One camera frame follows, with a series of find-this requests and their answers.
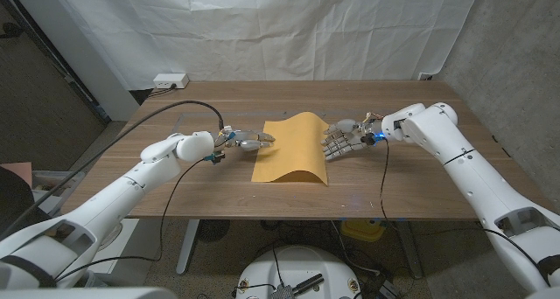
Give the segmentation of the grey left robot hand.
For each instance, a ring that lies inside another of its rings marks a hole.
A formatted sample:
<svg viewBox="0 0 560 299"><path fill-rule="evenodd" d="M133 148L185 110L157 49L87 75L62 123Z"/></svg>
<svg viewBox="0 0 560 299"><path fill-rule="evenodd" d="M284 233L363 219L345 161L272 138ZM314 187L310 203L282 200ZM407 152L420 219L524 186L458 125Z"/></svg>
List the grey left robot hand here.
<svg viewBox="0 0 560 299"><path fill-rule="evenodd" d="M241 148L244 151L259 150L272 147L276 140L273 136L252 130L239 130L226 127L214 138L214 150L222 151L225 148Z"/></svg>

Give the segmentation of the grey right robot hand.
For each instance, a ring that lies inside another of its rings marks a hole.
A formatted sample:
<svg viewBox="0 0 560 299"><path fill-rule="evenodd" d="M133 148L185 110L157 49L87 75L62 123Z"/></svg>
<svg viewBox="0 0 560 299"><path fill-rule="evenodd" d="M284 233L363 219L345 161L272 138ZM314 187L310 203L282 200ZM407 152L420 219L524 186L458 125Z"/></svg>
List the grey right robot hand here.
<svg viewBox="0 0 560 299"><path fill-rule="evenodd" d="M385 138L382 132L382 118L369 115L365 121L340 120L324 131L320 142L326 161L355 150L375 146Z"/></svg>

